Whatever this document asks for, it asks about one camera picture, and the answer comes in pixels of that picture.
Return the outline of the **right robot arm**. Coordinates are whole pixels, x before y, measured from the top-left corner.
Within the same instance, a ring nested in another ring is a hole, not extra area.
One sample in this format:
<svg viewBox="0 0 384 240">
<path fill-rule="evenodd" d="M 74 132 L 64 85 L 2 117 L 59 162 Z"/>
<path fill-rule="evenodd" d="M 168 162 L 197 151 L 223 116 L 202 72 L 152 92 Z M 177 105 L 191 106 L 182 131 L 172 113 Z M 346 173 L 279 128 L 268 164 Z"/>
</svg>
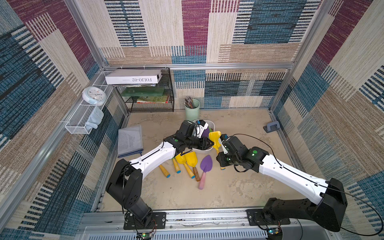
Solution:
<svg viewBox="0 0 384 240">
<path fill-rule="evenodd" d="M 219 138 L 222 151 L 217 161 L 221 167 L 241 166 L 296 190 L 304 199 L 281 200 L 270 198 L 259 216 L 262 224 L 273 224 L 285 219 L 303 219 L 317 223 L 332 232 L 339 232 L 348 206 L 343 184 L 304 173 L 278 160 L 272 153 L 259 147 L 247 148 L 236 136 Z"/>
</svg>

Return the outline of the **purple shovel pink handle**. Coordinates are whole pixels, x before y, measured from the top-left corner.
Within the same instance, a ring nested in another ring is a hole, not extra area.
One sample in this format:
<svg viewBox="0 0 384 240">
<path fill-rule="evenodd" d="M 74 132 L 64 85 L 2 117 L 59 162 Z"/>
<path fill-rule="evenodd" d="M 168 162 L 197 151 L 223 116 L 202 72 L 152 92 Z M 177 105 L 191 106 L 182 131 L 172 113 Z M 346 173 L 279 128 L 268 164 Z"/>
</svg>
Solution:
<svg viewBox="0 0 384 240">
<path fill-rule="evenodd" d="M 208 138 L 209 137 L 209 133 L 210 133 L 210 130 L 209 130 L 209 127 L 204 129 L 202 134 L 201 134 L 201 137 L 202 138 Z"/>
<path fill-rule="evenodd" d="M 203 190 L 206 182 L 206 174 L 211 171 L 213 167 L 212 157 L 210 155 L 205 156 L 201 161 L 200 167 L 203 170 L 203 174 L 199 183 L 199 190 Z"/>
</svg>

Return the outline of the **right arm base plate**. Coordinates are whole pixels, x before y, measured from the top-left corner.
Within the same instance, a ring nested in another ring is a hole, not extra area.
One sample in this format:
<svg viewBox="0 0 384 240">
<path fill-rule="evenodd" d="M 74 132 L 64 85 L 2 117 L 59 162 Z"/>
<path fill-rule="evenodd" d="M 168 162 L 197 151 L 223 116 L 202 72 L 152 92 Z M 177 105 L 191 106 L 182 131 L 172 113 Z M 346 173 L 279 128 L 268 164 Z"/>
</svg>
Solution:
<svg viewBox="0 0 384 240">
<path fill-rule="evenodd" d="M 275 220 L 273 217 L 264 214 L 263 209 L 247 209 L 247 218 L 250 226 L 272 226 L 272 225 L 289 225 L 289 219 Z"/>
</svg>

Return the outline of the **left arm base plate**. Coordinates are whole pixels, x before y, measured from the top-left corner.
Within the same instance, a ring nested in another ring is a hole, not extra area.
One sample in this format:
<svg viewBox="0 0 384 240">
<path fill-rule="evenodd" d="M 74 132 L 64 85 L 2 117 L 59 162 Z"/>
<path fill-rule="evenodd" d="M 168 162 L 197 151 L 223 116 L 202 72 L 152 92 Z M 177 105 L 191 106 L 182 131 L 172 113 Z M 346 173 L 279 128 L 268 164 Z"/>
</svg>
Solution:
<svg viewBox="0 0 384 240">
<path fill-rule="evenodd" d="M 143 220 L 135 217 L 132 213 L 125 213 L 124 230 L 152 230 L 165 229 L 167 220 L 166 212 L 152 212 Z"/>
</svg>

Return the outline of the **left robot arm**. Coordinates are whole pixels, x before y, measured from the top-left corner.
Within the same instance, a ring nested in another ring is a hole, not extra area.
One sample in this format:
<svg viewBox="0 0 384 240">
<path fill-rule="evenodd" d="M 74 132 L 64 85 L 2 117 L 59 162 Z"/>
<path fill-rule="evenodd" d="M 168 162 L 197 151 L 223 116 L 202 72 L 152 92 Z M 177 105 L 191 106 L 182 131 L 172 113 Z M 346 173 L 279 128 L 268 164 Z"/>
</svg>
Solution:
<svg viewBox="0 0 384 240">
<path fill-rule="evenodd" d="M 175 134 L 145 155 L 131 161 L 118 161 L 106 185 L 106 192 L 122 207 L 125 230 L 165 228 L 165 214 L 154 213 L 141 198 L 143 179 L 162 163 L 192 149 L 207 150 L 214 143 L 208 138 L 209 125 L 204 120 L 185 120 Z"/>
</svg>

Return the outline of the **white plastic storage box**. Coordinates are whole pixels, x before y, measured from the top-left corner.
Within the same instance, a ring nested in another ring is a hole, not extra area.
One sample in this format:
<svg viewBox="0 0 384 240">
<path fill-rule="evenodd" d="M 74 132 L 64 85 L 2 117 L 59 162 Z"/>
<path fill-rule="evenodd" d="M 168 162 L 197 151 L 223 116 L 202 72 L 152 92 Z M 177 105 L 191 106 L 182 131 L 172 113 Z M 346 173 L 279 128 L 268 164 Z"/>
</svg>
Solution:
<svg viewBox="0 0 384 240">
<path fill-rule="evenodd" d="M 204 130 L 203 137 L 209 137 L 209 133 L 214 132 L 216 130 L 215 123 L 210 120 L 204 120 L 204 121 L 208 124 L 209 127 L 206 130 Z M 205 153 L 209 154 L 212 149 L 213 147 L 210 147 L 206 150 L 193 149 L 193 151 L 200 154 L 205 154 Z"/>
</svg>

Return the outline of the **yellow shovel blue tip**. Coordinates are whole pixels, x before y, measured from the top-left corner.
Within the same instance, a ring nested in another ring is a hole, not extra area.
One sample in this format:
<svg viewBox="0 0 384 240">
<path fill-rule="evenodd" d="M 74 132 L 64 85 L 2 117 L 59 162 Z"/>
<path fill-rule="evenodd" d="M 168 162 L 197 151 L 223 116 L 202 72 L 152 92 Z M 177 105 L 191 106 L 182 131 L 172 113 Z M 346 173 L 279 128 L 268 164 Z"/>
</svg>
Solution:
<svg viewBox="0 0 384 240">
<path fill-rule="evenodd" d="M 215 132 L 209 133 L 209 139 L 214 143 L 213 148 L 216 150 L 217 156 L 219 156 L 219 153 L 220 153 L 221 147 L 222 147 L 221 139 L 220 139 L 221 135 L 222 135 L 222 133 L 220 131 L 215 131 Z"/>
</svg>

